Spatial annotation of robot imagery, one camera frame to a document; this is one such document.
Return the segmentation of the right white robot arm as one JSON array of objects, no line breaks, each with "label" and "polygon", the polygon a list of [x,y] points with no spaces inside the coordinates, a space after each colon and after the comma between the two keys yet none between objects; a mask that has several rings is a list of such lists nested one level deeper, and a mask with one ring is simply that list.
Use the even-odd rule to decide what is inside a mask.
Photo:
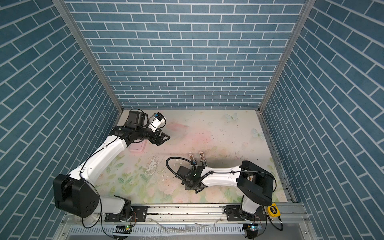
[{"label": "right white robot arm", "polygon": [[261,206],[269,207],[273,202],[276,179],[272,173],[250,161],[231,168],[210,168],[208,166],[179,167],[176,172],[186,190],[196,193],[214,186],[236,187],[243,193],[241,212],[256,213]]}]

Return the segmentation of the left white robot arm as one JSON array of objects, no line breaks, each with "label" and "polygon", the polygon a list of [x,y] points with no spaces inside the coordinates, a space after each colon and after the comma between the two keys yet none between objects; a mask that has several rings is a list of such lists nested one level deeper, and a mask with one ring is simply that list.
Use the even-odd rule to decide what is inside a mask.
[{"label": "left white robot arm", "polygon": [[149,117],[139,109],[130,110],[125,124],[112,128],[106,140],[82,164],[54,179],[56,208],[84,219],[93,214],[112,214],[119,221],[128,221],[132,217],[131,202],[123,197],[102,197],[95,182],[131,144],[148,140],[160,146],[169,140],[170,136],[162,132],[166,121],[161,113]]}]

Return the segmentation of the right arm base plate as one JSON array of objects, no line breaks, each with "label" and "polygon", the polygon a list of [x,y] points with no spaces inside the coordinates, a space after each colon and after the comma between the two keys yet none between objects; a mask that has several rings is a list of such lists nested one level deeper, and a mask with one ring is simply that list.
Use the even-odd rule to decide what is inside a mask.
[{"label": "right arm base plate", "polygon": [[249,214],[241,210],[240,205],[226,205],[224,212],[227,216],[227,221],[265,221],[266,212],[262,206],[259,206],[255,214]]}]

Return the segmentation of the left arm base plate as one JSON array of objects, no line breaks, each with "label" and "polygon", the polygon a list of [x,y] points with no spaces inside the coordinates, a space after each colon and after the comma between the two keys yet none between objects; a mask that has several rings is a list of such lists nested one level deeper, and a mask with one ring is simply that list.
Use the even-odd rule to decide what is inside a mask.
[{"label": "left arm base plate", "polygon": [[122,210],[119,214],[106,214],[106,223],[124,223],[124,222],[145,222],[148,206],[129,206]]}]

